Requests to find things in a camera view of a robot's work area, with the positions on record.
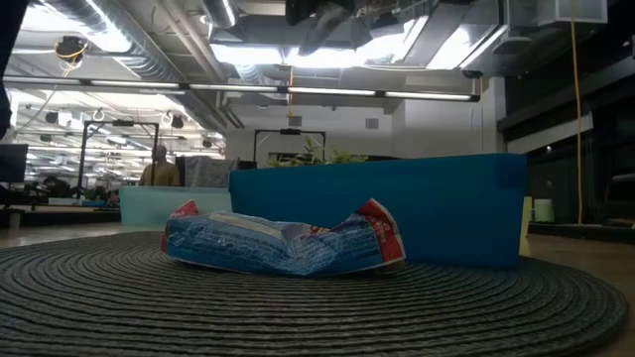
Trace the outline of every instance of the snack wrapper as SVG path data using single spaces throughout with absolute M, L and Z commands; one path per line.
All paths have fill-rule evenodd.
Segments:
M 406 258 L 397 224 L 374 199 L 330 229 L 231 212 L 199 214 L 190 200 L 168 220 L 161 250 L 217 269 L 302 277 L 363 271 Z

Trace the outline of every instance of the computer monitor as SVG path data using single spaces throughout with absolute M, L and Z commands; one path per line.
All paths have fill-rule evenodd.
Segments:
M 0 182 L 24 182 L 27 144 L 0 144 Z

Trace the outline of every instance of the green leaves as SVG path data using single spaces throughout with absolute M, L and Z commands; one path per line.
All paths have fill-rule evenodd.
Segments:
M 339 151 L 336 148 L 331 149 L 330 162 L 325 162 L 317 155 L 318 152 L 323 151 L 324 148 L 316 146 L 313 139 L 309 135 L 305 136 L 305 150 L 306 154 L 298 154 L 293 158 L 278 157 L 278 160 L 270 160 L 267 165 L 270 168 L 289 168 L 300 166 L 313 166 L 313 165 L 327 165 L 327 164 L 350 164 L 350 163 L 363 163 L 368 160 L 364 155 L 353 155 L 346 151 Z

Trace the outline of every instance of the woven rug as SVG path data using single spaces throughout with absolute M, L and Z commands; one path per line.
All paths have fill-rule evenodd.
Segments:
M 576 355 L 628 310 L 604 282 L 532 259 L 290 279 L 170 261 L 156 232 L 1 250 L 0 274 L 3 356 Z

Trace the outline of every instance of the floor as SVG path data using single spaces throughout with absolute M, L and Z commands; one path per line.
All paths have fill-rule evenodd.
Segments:
M 0 249 L 64 239 L 94 237 L 131 230 L 119 223 L 22 228 L 18 232 L 0 230 Z M 524 243 L 525 255 L 586 271 L 620 289 L 635 303 L 635 245 L 602 243 L 570 238 L 530 235 Z M 632 356 L 635 351 L 635 313 L 631 310 L 628 327 L 609 345 L 589 353 L 590 356 Z

